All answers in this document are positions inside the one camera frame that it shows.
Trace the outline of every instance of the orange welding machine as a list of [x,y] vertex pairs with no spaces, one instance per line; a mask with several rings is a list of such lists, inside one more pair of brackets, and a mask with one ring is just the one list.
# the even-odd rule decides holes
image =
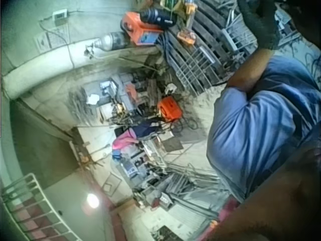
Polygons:
[[120,24],[136,45],[151,45],[156,42],[163,30],[158,25],[146,24],[139,13],[127,12]]
[[158,102],[157,107],[167,121],[174,121],[183,116],[183,112],[172,96],[167,96]]

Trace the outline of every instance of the dark glove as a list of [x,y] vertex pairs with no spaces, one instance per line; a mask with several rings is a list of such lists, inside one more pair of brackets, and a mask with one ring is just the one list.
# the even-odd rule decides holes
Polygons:
[[274,0],[254,1],[249,4],[246,0],[237,0],[244,23],[256,37],[259,48],[275,50],[278,48],[280,33],[274,18]]

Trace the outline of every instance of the white railing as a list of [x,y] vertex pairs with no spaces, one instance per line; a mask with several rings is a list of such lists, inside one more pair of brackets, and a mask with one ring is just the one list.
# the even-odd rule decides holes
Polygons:
[[[41,241],[53,238],[54,240],[82,241],[53,208],[33,173],[3,188],[1,199],[12,221],[26,240]],[[28,213],[32,208],[37,210],[38,214]],[[45,225],[37,223],[40,218],[46,219]]]

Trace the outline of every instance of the orange machine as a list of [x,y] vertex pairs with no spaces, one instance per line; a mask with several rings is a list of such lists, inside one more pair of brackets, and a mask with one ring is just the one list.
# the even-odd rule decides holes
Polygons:
[[157,107],[162,112],[163,117],[168,121],[174,121],[183,116],[183,112],[172,96],[163,98]]
[[146,24],[140,20],[139,13],[127,12],[121,21],[121,27],[136,45],[151,45],[163,32],[159,26]]

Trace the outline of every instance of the person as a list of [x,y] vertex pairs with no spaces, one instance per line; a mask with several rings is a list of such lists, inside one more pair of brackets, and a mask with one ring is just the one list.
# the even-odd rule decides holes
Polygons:
[[[273,56],[274,1],[237,2],[258,48],[214,104],[207,157],[241,205],[210,240],[321,240],[320,88],[300,62]],[[304,16],[314,21],[309,28],[319,34],[320,16],[307,7],[319,3],[290,0],[285,9],[296,25],[304,26]],[[305,33],[320,47],[320,35]]]
[[142,123],[128,128],[124,133],[119,135],[112,143],[112,157],[114,160],[121,159],[121,150],[132,144],[138,144],[138,138],[146,137],[159,131],[162,127],[159,122],[163,121],[161,117],[153,117]]

